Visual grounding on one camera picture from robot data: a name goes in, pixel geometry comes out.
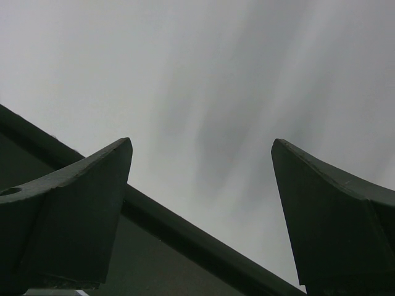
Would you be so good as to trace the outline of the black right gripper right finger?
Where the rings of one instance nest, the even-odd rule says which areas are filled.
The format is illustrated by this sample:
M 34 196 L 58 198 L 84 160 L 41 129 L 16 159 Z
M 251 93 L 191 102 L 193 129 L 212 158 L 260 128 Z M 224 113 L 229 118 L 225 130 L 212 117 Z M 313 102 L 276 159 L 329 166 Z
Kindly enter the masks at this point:
M 308 295 L 394 294 L 394 191 L 284 139 L 271 149 L 299 283 Z

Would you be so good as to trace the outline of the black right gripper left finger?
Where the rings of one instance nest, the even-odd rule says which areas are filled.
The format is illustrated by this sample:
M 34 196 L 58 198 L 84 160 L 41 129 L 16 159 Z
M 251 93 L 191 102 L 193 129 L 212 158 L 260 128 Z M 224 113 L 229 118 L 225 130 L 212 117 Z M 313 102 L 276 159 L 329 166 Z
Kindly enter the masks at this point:
M 129 138 L 1 192 L 1 287 L 106 281 L 132 158 Z

